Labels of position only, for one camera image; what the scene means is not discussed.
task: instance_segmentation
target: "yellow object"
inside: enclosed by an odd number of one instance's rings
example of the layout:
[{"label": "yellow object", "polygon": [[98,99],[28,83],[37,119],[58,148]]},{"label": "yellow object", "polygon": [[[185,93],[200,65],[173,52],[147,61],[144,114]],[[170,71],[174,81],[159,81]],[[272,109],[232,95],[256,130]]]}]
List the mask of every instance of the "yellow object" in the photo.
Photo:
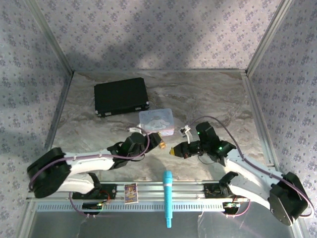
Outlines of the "yellow object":
[{"label": "yellow object", "polygon": [[169,154],[170,154],[170,155],[175,155],[175,153],[174,153],[174,148],[173,148],[173,147],[172,147],[171,150],[169,151]]},{"label": "yellow object", "polygon": [[163,141],[163,139],[162,139],[162,141],[160,142],[159,147],[160,147],[161,149],[164,149],[164,148],[166,147],[166,144],[165,144],[165,142]]},{"label": "yellow object", "polygon": [[164,142],[164,141],[162,141],[162,142],[159,144],[159,147],[160,147],[161,149],[165,148],[165,147],[166,147],[165,142]]}]

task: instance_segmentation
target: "marble surface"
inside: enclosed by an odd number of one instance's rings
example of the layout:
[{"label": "marble surface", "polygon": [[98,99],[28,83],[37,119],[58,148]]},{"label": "marble surface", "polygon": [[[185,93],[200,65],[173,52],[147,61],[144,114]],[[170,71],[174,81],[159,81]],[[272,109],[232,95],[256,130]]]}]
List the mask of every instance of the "marble surface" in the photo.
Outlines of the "marble surface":
[{"label": "marble surface", "polygon": [[[214,71],[75,73],[53,147],[61,147],[66,152],[93,152],[128,137],[130,133],[125,129],[139,123],[138,112],[107,118],[97,117],[94,85],[134,77],[145,79],[151,110],[172,109],[176,129],[200,116],[217,117],[227,125],[245,154],[264,163],[240,73]],[[220,125],[215,121],[210,122],[221,139],[231,142]],[[225,174],[226,169],[219,164],[204,165],[197,157],[184,160],[169,155],[171,147],[184,141],[175,132],[173,136],[164,137],[167,144],[165,149],[154,149],[141,162],[130,162],[117,170],[99,171],[99,179],[162,180],[165,170],[171,170],[175,180],[218,180]],[[207,156],[201,159],[206,163],[211,162]]]}]

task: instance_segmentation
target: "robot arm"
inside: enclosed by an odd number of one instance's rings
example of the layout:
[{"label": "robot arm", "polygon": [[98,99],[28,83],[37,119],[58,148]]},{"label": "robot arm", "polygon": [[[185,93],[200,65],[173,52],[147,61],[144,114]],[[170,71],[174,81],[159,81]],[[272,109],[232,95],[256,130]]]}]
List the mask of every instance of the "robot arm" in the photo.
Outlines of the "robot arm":
[{"label": "robot arm", "polygon": [[142,152],[148,153],[157,147],[160,142],[158,133],[150,134],[148,141],[147,136],[135,132],[124,142],[95,153],[63,153],[60,148],[53,148],[28,167],[30,189],[36,198],[62,191],[98,194],[98,189],[101,189],[99,180],[90,171],[123,167],[129,161],[135,161],[133,159]]},{"label": "robot arm", "polygon": [[[308,207],[307,201],[298,193],[307,197],[295,174],[283,175],[247,156],[241,158],[234,145],[220,141],[208,122],[198,124],[196,130],[199,141],[182,142],[172,148],[170,154],[186,159],[206,153],[211,160],[227,167],[231,172],[219,181],[219,190],[224,196],[234,194],[247,197],[269,209],[280,222],[288,226]],[[282,182],[283,179],[291,183],[296,190]]]}]

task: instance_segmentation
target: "purple cable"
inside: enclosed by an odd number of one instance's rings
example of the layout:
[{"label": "purple cable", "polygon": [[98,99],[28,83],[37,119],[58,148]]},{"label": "purple cable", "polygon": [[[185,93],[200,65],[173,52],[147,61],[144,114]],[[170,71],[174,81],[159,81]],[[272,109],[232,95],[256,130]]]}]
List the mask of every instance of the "purple cable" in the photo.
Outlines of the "purple cable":
[{"label": "purple cable", "polygon": [[[74,208],[74,210],[75,210],[76,212],[78,212],[80,215],[89,218],[89,214],[85,214],[83,211],[80,211],[80,210],[77,209],[77,207],[75,206],[74,201],[73,201],[71,195],[72,195],[72,192],[69,192],[68,198],[69,198],[69,201],[70,201],[70,204],[71,204],[72,208]],[[93,217],[113,217],[113,215],[101,215],[101,214],[97,214],[97,215],[95,215],[95,216],[93,216]]]},{"label": "purple cable", "polygon": [[[132,127],[128,127],[128,128],[136,128],[136,129],[139,129],[139,130],[141,130],[141,131],[147,136],[148,143],[147,143],[147,146],[145,147],[145,150],[144,150],[141,154],[139,154],[139,155],[137,155],[137,156],[132,156],[132,157],[119,156],[119,155],[109,155],[109,154],[101,155],[100,157],[119,158],[119,159],[132,160],[132,159],[138,158],[138,157],[140,157],[140,156],[142,156],[142,155],[145,154],[145,152],[148,150],[148,148],[149,148],[149,146],[150,146],[150,137],[149,137],[149,134],[148,134],[145,130],[143,130],[142,128],[137,127],[137,126],[132,126]],[[95,155],[78,156],[78,157],[76,157],[76,160],[94,159],[94,158],[96,158]],[[46,170],[47,168],[49,168],[49,167],[51,167],[51,166],[53,166],[54,164],[57,164],[57,163],[59,163],[59,162],[67,161],[67,160],[73,160],[73,159],[74,159],[74,157],[61,158],[61,159],[55,160],[55,161],[53,161],[53,162],[51,162],[51,163],[45,165],[43,168],[41,168],[39,171],[37,171],[37,172],[33,175],[33,177],[30,179],[29,189],[30,189],[31,191],[33,190],[32,186],[33,186],[33,183],[34,183],[35,179],[36,179],[44,170]]]},{"label": "purple cable", "polygon": [[191,122],[191,123],[189,124],[189,126],[191,126],[193,123],[195,123],[196,121],[198,121],[198,120],[200,120],[200,119],[202,119],[202,118],[211,118],[211,119],[214,119],[214,120],[216,120],[216,121],[226,130],[226,132],[228,133],[228,135],[231,137],[231,139],[233,140],[234,144],[236,145],[237,150],[238,150],[238,152],[239,152],[241,158],[242,158],[248,165],[250,165],[251,167],[255,168],[256,170],[262,172],[263,174],[266,174],[266,175],[270,176],[271,178],[274,178],[274,179],[277,179],[277,180],[279,180],[279,181],[282,181],[283,183],[285,183],[286,185],[288,185],[290,188],[292,188],[293,190],[295,190],[297,193],[299,193],[299,194],[301,195],[301,197],[304,198],[304,199],[308,202],[309,206],[311,207],[311,212],[310,212],[309,214],[307,214],[307,215],[301,215],[300,217],[302,217],[302,218],[312,218],[312,217],[314,217],[314,215],[315,215],[315,208],[314,208],[313,203],[309,200],[309,198],[308,198],[302,191],[300,191],[297,187],[295,187],[293,184],[291,184],[290,182],[286,181],[285,179],[283,179],[283,178],[281,178],[281,177],[279,177],[279,176],[276,176],[276,175],[274,175],[274,174],[271,174],[271,173],[269,173],[269,172],[267,172],[267,171],[261,169],[260,167],[258,167],[258,166],[256,166],[256,165],[252,164],[249,160],[247,160],[247,159],[243,156],[243,153],[242,153],[242,151],[241,151],[241,148],[240,148],[238,142],[235,140],[235,138],[233,137],[233,135],[230,133],[230,131],[227,129],[227,127],[226,127],[220,120],[218,120],[217,118],[212,117],[212,116],[203,116],[203,117],[200,117],[200,118],[195,119],[193,122]]},{"label": "purple cable", "polygon": [[240,216],[246,214],[246,212],[249,210],[250,206],[251,206],[251,200],[249,200],[248,206],[243,212],[236,214],[236,215],[230,215],[230,214],[224,214],[224,215],[228,216],[228,217],[240,217]]}]

